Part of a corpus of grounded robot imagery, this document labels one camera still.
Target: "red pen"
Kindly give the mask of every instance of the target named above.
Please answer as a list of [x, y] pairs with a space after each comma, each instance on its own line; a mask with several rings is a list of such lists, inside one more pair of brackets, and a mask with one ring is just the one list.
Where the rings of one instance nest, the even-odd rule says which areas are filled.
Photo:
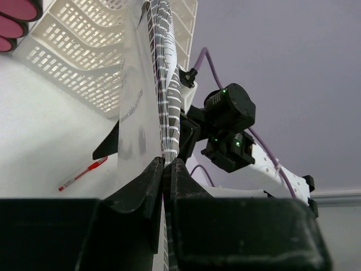
[[58, 188], [59, 191], [63, 191], [65, 188], [67, 188], [69, 185], [74, 183], [76, 180], [80, 179], [82, 176], [84, 176], [86, 173], [92, 171], [93, 169], [97, 168], [101, 164], [103, 164], [105, 161], [108, 160], [108, 157], [104, 157], [96, 161], [94, 164], [91, 164], [89, 167], [87, 167], [83, 172], [81, 172], [79, 175], [76, 175], [74, 178], [67, 181], [65, 184], [63, 184], [61, 187]]

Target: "white surface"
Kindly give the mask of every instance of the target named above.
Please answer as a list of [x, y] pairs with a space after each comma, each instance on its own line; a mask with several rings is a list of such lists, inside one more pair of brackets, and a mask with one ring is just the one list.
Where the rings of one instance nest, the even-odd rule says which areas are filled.
[[58, 192], [111, 131], [107, 120], [25, 65], [0, 55], [0, 197], [104, 197], [116, 158]]

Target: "black plastic bracket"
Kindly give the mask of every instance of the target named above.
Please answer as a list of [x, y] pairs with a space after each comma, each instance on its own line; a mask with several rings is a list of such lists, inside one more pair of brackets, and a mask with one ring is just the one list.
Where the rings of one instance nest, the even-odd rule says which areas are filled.
[[139, 212], [154, 254], [159, 246], [163, 167], [163, 158], [154, 158], [141, 175], [105, 199], [117, 213]]
[[313, 211], [313, 213], [315, 214], [315, 216], [317, 218], [319, 216], [317, 202], [314, 201], [313, 199], [309, 199], [309, 207]]
[[163, 185], [170, 269], [332, 270], [314, 213], [303, 202], [213, 198], [181, 159], [165, 169]]
[[112, 131], [102, 141], [98, 148], [93, 152], [93, 160], [97, 160], [112, 154], [118, 153], [119, 144], [119, 121]]
[[306, 180], [306, 183], [309, 185], [310, 193], [313, 192], [315, 190], [314, 178], [310, 175], [303, 176], [302, 178], [304, 178]]
[[191, 157], [200, 133], [200, 125], [187, 118], [185, 114], [181, 113], [178, 158], [181, 158], [185, 163], [187, 162], [187, 159]]
[[198, 71], [192, 68], [190, 71], [185, 72], [183, 70], [179, 70], [179, 79], [180, 83], [183, 86], [186, 86], [187, 88], [191, 89], [194, 88], [194, 81], [196, 80], [196, 75], [198, 74]]
[[[242, 138], [242, 143], [236, 144], [235, 139]], [[213, 164], [224, 171], [231, 173], [249, 164], [254, 164], [252, 146], [254, 139], [246, 132], [230, 133], [228, 137], [215, 141], [210, 138], [206, 149], [201, 153], [209, 158]]]

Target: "white molding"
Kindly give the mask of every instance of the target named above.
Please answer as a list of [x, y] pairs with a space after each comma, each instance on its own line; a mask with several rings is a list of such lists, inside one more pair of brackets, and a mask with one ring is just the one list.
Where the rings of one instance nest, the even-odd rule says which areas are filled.
[[361, 190], [324, 191], [312, 193], [318, 207], [361, 206]]

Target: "white plastic basket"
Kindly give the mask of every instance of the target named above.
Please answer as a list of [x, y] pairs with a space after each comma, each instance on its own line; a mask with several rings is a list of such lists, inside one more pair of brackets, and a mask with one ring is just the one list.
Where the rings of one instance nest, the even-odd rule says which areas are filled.
[[[197, 0], [170, 0], [178, 63], [188, 68]], [[123, 0], [55, 0], [14, 56], [104, 117], [119, 114]]]

